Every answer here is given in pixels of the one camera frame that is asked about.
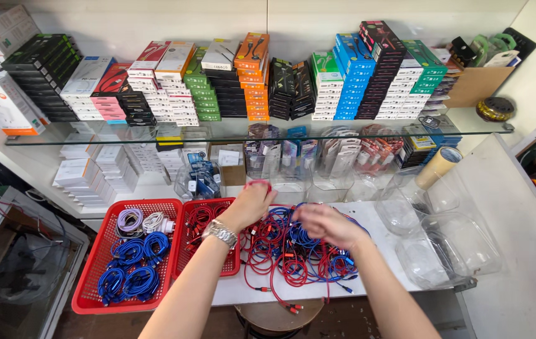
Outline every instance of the silver metal watch band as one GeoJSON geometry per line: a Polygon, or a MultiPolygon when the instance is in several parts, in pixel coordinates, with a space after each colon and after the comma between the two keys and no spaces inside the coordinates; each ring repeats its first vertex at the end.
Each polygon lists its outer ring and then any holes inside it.
{"type": "Polygon", "coordinates": [[[216,219],[210,221],[207,227],[205,227],[201,238],[205,240],[205,238],[207,238],[209,235],[213,235],[218,239],[224,241],[230,248],[234,248],[234,246],[237,244],[237,241],[239,240],[239,237],[236,233],[229,230],[228,227],[226,227],[223,223],[216,219]]]}

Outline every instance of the glass shelf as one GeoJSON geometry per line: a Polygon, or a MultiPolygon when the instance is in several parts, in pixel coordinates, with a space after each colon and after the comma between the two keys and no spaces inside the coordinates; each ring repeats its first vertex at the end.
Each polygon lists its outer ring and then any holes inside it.
{"type": "MultiPolygon", "coordinates": [[[[457,130],[450,132],[438,132],[427,128],[429,135],[488,135],[490,133],[511,133],[512,127],[503,122],[486,122],[475,113],[475,109],[450,109],[446,112],[446,117],[454,124],[457,130]]],[[[152,143],[155,142],[155,131],[162,125],[174,124],[173,122],[160,123],[155,127],[128,127],[125,124],[107,124],[105,121],[82,121],[86,122],[90,131],[98,136],[97,141],[82,142],[68,141],[65,139],[70,133],[76,133],[76,128],[72,127],[69,122],[55,122],[49,125],[41,135],[38,136],[19,136],[15,139],[7,138],[7,146],[34,146],[34,145],[67,145],[82,143],[152,143]]],[[[183,139],[185,143],[199,142],[219,142],[219,141],[245,141],[247,140],[248,126],[257,122],[247,119],[225,118],[222,121],[201,122],[202,127],[210,129],[211,137],[205,139],[183,139]]],[[[388,137],[388,136],[418,136],[423,134],[409,134],[403,131],[402,127],[410,125],[420,125],[418,120],[336,120],[336,121],[312,121],[310,116],[305,116],[294,121],[285,121],[282,119],[271,119],[269,122],[280,129],[282,137],[272,137],[262,140],[286,140],[287,128],[306,126],[307,137],[297,137],[295,139],[333,139],[334,137],[323,137],[321,133],[324,129],[331,126],[347,126],[352,130],[360,132],[362,127],[370,124],[379,124],[384,128],[392,130],[388,135],[360,135],[354,137],[388,137]]]]}

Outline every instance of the purple cable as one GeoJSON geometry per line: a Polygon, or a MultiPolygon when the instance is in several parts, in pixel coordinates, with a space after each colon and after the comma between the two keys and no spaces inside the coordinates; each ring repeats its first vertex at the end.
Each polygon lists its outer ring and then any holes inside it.
{"type": "Polygon", "coordinates": [[[143,211],[137,208],[125,209],[117,217],[117,227],[124,232],[132,232],[143,223],[143,211]]]}

